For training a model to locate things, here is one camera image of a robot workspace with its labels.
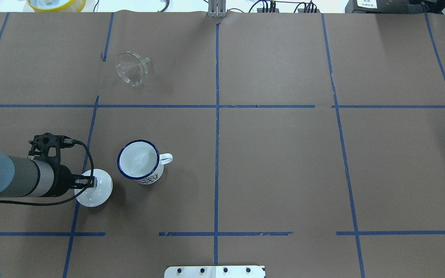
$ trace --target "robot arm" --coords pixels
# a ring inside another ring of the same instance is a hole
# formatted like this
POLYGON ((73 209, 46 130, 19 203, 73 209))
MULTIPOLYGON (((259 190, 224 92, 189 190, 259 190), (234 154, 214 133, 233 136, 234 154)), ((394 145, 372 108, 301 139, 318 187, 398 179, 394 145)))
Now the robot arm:
MULTIPOLYGON (((7 156, 0 153, 0 197, 59 197, 69 189, 95 188, 97 179, 90 176, 72 174, 67 166, 61 165, 61 149, 71 148, 76 144, 85 147, 93 171, 93 162, 87 146, 67 136, 55 136, 51 133, 36 135, 27 158, 7 156), (49 156, 55 148, 56 155, 49 156)), ((3 200, 0 203, 27 205, 62 204, 77 197, 56 203, 24 203, 3 200)))
POLYGON ((74 175, 61 165, 61 149, 82 144, 67 136, 51 133, 36 135, 29 141, 28 158, 0 153, 0 197, 59 197, 73 188, 93 188, 93 176, 74 175), (49 156, 54 148, 55 156, 49 156))

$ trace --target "yellow container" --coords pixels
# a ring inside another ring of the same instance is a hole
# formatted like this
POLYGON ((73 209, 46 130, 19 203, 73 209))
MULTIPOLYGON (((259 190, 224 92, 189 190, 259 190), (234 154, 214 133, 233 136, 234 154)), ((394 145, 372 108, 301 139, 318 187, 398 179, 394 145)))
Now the yellow container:
POLYGON ((43 0, 27 0, 35 12, 80 12, 86 0, 54 0, 47 5, 43 0))

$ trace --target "mug print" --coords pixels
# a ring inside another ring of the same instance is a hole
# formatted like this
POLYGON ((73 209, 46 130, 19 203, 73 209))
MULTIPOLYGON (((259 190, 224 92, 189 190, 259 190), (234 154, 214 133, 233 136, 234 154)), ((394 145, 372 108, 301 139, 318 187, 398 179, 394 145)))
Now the mug print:
POLYGON ((141 185, 150 185, 151 183, 153 183, 154 181, 157 181, 159 179, 159 175, 156 173, 152 176, 149 176, 148 178, 144 178, 140 181, 138 181, 138 183, 140 183, 141 185))

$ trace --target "white mounting plate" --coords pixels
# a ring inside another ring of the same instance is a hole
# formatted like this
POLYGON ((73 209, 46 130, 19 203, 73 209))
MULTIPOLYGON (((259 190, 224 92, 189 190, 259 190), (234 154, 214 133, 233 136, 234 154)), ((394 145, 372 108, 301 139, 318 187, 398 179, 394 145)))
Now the white mounting plate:
POLYGON ((265 278, 264 266, 168 267, 164 278, 265 278))

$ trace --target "blue rim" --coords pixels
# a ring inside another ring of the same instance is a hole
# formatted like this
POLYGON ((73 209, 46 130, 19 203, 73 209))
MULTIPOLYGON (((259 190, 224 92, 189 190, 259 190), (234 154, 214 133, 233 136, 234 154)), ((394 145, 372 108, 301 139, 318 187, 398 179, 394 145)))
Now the blue rim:
POLYGON ((152 144, 152 142, 149 142, 149 141, 147 141, 147 140, 135 140, 135 141, 131 141, 130 143, 128 143, 128 144, 126 144, 122 149, 121 149, 121 151, 120 151, 120 153, 118 154, 118 160, 116 161, 116 163, 118 164, 118 170, 120 170, 120 173, 123 175, 123 176, 126 176, 127 178, 129 178, 129 179, 131 179, 131 180, 141 180, 141 179, 143 179, 143 178, 147 178, 148 176, 150 176, 156 169, 157 169, 157 166, 159 165, 159 150, 156 148, 156 146, 154 145, 154 144, 152 144), (121 169, 121 167, 120 167, 120 157, 121 157, 121 154, 123 153, 123 151, 125 150, 125 148, 126 147, 128 147, 128 146, 130 146, 131 144, 133 144, 133 143, 136 143, 136 142, 144 142, 144 143, 147 143, 147 144, 149 144, 150 146, 152 146, 155 150, 156 150, 156 153, 157 153, 157 161, 156 161, 156 165, 154 166, 154 169, 152 169, 152 171, 150 171, 148 174, 146 174, 145 176, 129 176, 128 174, 126 174, 125 172, 123 172, 123 170, 121 169))

